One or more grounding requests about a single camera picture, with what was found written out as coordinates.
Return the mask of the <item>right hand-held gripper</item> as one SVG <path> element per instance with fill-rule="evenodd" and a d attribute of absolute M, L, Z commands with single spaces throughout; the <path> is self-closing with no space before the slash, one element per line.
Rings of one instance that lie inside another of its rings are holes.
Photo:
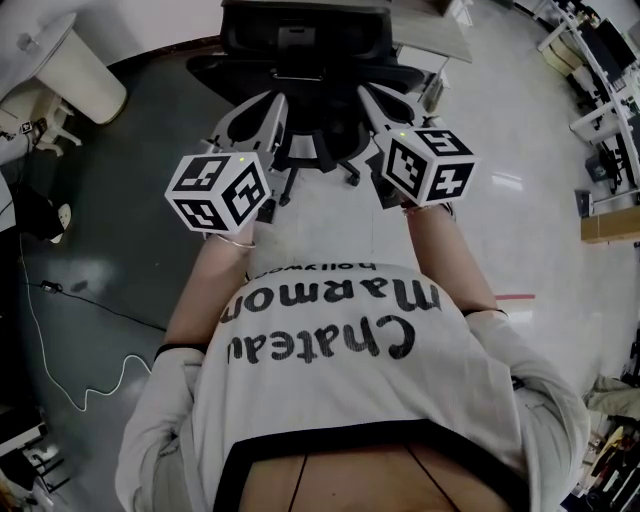
<path fill-rule="evenodd" d="M 433 206 L 462 199 L 481 159 L 447 128 L 428 127 L 420 103 L 392 88 L 357 88 L 379 152 L 367 161 L 384 209 L 407 201 Z"/>

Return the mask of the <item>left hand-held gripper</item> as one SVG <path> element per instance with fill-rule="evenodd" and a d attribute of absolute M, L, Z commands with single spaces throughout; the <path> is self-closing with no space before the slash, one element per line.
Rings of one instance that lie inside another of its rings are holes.
<path fill-rule="evenodd" d="M 282 145 L 288 110 L 282 93 L 253 96 L 222 118 L 215 137 L 181 158 L 165 199 L 189 230 L 234 235 L 252 219 L 273 222 L 276 202 L 267 173 Z"/>

